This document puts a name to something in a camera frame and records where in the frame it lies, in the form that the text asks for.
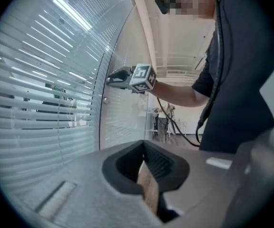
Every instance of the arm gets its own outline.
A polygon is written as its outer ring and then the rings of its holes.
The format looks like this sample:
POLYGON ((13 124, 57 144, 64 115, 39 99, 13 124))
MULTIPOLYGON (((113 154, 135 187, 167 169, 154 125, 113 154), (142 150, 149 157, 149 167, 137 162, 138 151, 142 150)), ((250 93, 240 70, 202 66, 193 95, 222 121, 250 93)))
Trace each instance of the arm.
POLYGON ((150 93, 172 104, 188 107, 203 105, 209 99, 190 86, 172 86, 158 81, 150 93))

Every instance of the cable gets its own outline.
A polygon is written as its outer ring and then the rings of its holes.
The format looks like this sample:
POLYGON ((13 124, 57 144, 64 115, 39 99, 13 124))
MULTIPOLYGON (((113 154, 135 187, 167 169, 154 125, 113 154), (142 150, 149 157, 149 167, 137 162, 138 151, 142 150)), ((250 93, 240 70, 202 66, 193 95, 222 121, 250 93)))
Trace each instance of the cable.
POLYGON ((217 69, 216 69, 216 76, 215 76, 215 81, 214 81, 214 84, 212 87, 210 99, 199 118, 197 128, 196 128, 196 139, 199 143, 200 143, 200 141, 198 138, 198 130, 204 125, 205 120, 210 115, 214 100, 215 100, 217 92, 219 90, 219 85, 220 85, 220 81, 222 78, 222 72, 223 72, 223 67, 224 67, 224 38, 223 38, 221 14, 220 14, 218 0, 215 0, 215 12, 216 12, 215 26, 216 26, 216 30, 217 30, 217 47, 218 47, 217 69))
POLYGON ((190 140, 187 139, 186 136, 184 136, 184 134, 179 130, 179 127, 177 126, 176 122, 175 122, 171 117, 169 117, 168 114, 166 114, 166 112, 165 112, 164 108, 162 107, 162 105, 161 105, 160 100, 159 100, 158 97, 157 97, 157 100, 158 100, 158 103, 159 103, 160 108, 161 108, 161 110, 163 111, 163 113, 164 113, 164 114, 166 115, 166 117, 171 121, 171 124, 174 124, 174 125, 175 125, 175 127, 177 128, 177 130, 179 131, 179 133, 183 136, 183 138, 184 138, 185 140, 187 140, 191 145, 193 145, 193 146, 195 146, 195 147, 199 147, 198 144, 192 143, 190 140))

